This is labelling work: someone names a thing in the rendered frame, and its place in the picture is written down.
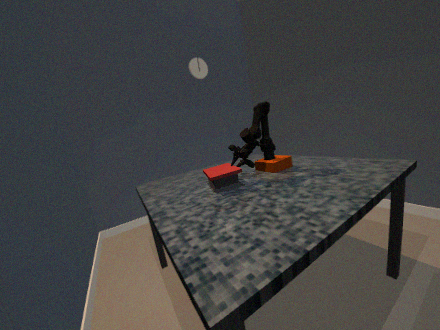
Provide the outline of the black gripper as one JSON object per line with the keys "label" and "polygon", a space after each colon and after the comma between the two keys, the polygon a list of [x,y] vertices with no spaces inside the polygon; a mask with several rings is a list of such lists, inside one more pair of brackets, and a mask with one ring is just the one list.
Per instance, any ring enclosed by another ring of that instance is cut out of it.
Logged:
{"label": "black gripper", "polygon": [[255,164],[251,160],[247,159],[250,153],[253,152],[253,149],[249,145],[245,144],[240,151],[238,151],[238,148],[235,145],[230,145],[228,148],[231,151],[234,151],[231,166],[237,161],[240,156],[243,160],[240,160],[236,167],[240,167],[246,164],[249,167],[254,168]]}

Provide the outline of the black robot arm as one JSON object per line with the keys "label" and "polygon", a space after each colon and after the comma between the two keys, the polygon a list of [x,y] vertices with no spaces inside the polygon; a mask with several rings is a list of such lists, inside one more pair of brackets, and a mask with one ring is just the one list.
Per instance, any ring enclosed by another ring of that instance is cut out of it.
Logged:
{"label": "black robot arm", "polygon": [[[256,146],[260,146],[261,151],[264,152],[264,160],[276,159],[274,155],[274,150],[276,146],[274,145],[271,137],[269,136],[269,124],[268,124],[268,113],[270,111],[270,103],[268,101],[260,102],[254,107],[253,121],[250,129],[245,128],[241,133],[240,137],[244,142],[249,145],[253,150]],[[260,121],[262,127],[262,133],[260,129]],[[256,139],[261,138],[260,142]]]}

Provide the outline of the red panel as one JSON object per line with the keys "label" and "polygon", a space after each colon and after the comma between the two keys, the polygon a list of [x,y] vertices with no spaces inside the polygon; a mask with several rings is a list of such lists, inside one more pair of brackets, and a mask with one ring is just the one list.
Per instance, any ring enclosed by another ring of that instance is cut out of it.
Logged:
{"label": "red panel", "polygon": [[236,167],[234,165],[231,166],[230,163],[218,165],[203,170],[203,173],[210,179],[210,181],[221,179],[241,172],[242,172],[241,168]]}

